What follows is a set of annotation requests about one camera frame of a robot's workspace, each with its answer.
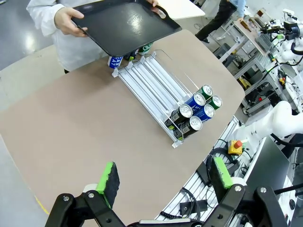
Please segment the person's right hand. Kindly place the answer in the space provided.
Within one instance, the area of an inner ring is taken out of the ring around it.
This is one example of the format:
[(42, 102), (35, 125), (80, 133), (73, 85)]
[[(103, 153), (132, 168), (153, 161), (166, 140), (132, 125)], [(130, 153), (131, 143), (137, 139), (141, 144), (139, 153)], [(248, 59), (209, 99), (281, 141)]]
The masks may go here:
[(72, 35), (74, 37), (86, 37), (85, 31), (86, 27), (83, 28), (83, 31), (75, 26), (72, 22), (72, 18), (83, 19), (84, 15), (69, 7), (64, 7), (58, 10), (54, 16), (55, 26), (62, 31), (64, 35)]

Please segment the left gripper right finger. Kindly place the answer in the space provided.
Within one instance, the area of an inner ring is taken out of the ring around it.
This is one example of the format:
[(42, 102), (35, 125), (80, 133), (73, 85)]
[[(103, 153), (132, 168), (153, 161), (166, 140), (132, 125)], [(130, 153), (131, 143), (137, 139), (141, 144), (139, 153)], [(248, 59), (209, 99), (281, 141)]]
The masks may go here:
[(209, 178), (218, 201), (208, 217), (209, 227), (227, 227), (237, 214), (247, 217), (247, 227), (288, 226), (271, 187), (260, 186), (252, 190), (247, 185), (233, 183), (220, 157), (212, 159)]

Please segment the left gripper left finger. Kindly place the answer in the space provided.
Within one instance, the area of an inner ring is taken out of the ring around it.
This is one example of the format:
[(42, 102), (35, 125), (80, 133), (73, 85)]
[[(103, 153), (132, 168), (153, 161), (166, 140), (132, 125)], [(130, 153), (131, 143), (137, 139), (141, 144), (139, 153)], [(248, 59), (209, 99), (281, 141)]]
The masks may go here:
[(86, 220), (95, 220), (99, 227), (124, 227), (112, 210), (120, 180), (115, 162), (108, 162), (96, 189), (78, 197), (62, 193), (56, 198), (46, 227), (81, 227)]

